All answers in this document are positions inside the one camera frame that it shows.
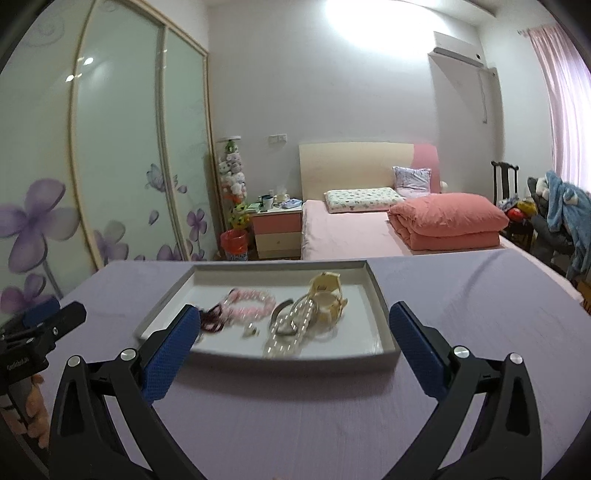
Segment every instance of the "headboard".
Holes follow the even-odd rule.
[[[336,189],[371,189],[394,184],[392,167],[432,169],[431,191],[439,192],[439,160],[432,145],[343,142],[300,145],[301,188],[306,200],[324,200]]]

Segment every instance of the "pink curtain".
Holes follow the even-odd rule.
[[[554,170],[591,190],[591,73],[571,39],[556,26],[528,34],[550,93]]]

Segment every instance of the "hand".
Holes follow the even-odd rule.
[[[41,375],[35,374],[31,377],[31,381],[33,382],[33,388],[27,398],[25,408],[27,409],[27,415],[33,420],[29,424],[27,433],[31,438],[39,439],[40,448],[47,448],[47,445],[49,444],[49,414],[47,413],[45,403],[43,402],[43,396],[39,389],[39,385],[42,384],[44,380]]]

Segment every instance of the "mug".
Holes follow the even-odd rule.
[[[263,210],[271,210],[273,208],[273,197],[271,195],[263,195],[261,197],[261,207]]]

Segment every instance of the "tray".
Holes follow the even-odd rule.
[[[217,367],[282,372],[365,372],[395,368],[400,348],[388,329],[388,308],[365,261],[211,262],[195,265],[150,311],[136,330],[145,340],[165,329],[185,304],[209,310],[234,287],[268,290],[280,303],[306,294],[310,280],[323,271],[340,274],[349,300],[332,335],[305,342],[298,356],[264,358],[270,317],[256,323],[259,335],[243,338],[243,326],[204,334],[191,360]]]

